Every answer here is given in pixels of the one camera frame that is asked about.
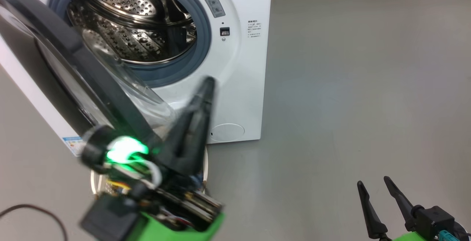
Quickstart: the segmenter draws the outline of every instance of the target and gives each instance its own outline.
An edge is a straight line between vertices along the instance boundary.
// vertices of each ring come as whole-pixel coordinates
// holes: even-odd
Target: black cable
[[[471,234],[470,234],[470,233],[467,233],[467,232],[464,232],[464,231],[456,231],[456,233],[458,233],[458,234],[464,234],[464,235],[467,235],[467,236],[470,236],[470,237],[471,237]]]
[[[38,207],[38,206],[35,206],[35,205],[32,205],[32,204],[18,204],[18,205],[15,205],[15,206],[11,206],[10,208],[5,209],[2,212],[0,212],[0,219],[4,215],[6,215],[6,214],[8,214],[8,213],[10,213],[14,210],[21,209],[21,208],[33,209],[33,210],[36,210],[36,211],[39,211],[39,212],[42,212],[44,214],[47,214],[47,215],[51,216],[52,219],[54,219],[57,222],[57,224],[60,226],[60,230],[62,231],[62,236],[64,236],[64,241],[68,240],[67,232],[65,231],[64,224],[62,224],[61,220],[57,216],[55,216],[55,214],[53,214],[52,212],[50,212],[46,209],[42,209],[41,207]]]

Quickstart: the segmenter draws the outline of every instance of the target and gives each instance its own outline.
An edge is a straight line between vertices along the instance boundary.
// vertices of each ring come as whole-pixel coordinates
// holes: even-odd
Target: open washing machine door
[[[0,0],[0,35],[79,136],[107,124],[158,142],[153,128],[175,117],[97,33],[77,32],[39,0]]]

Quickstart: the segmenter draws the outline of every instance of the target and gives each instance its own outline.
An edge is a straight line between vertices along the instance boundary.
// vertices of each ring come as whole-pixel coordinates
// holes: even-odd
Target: front-loading washing machine
[[[73,152],[99,124],[149,139],[208,75],[208,143],[255,140],[269,11],[270,0],[0,0],[0,64]]]

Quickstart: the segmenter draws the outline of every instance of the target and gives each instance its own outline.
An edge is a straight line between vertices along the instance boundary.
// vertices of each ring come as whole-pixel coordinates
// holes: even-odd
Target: yellow wire
[[[106,182],[108,182],[109,184],[115,186],[115,187],[118,187],[118,188],[123,188],[123,189],[130,189],[130,187],[124,183],[121,183],[121,182],[116,182],[116,181],[112,181],[112,180],[109,180],[107,179]]]

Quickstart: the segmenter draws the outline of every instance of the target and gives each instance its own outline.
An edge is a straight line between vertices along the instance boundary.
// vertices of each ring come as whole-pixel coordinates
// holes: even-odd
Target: white cable
[[[205,161],[203,162],[203,181],[208,180],[208,168],[209,168],[208,148],[205,146]]]
[[[96,185],[95,185],[95,171],[90,172],[90,184],[91,184],[91,192],[93,195],[96,195]]]
[[[158,186],[160,186],[160,183],[162,183],[162,173],[160,173],[160,169],[158,168],[158,166],[152,163],[151,161],[144,160],[144,163],[152,174],[153,189],[156,189]]]
[[[96,192],[97,193],[100,193],[101,191],[101,183],[103,182],[103,175],[101,174],[99,177],[98,177],[98,187],[96,188]]]

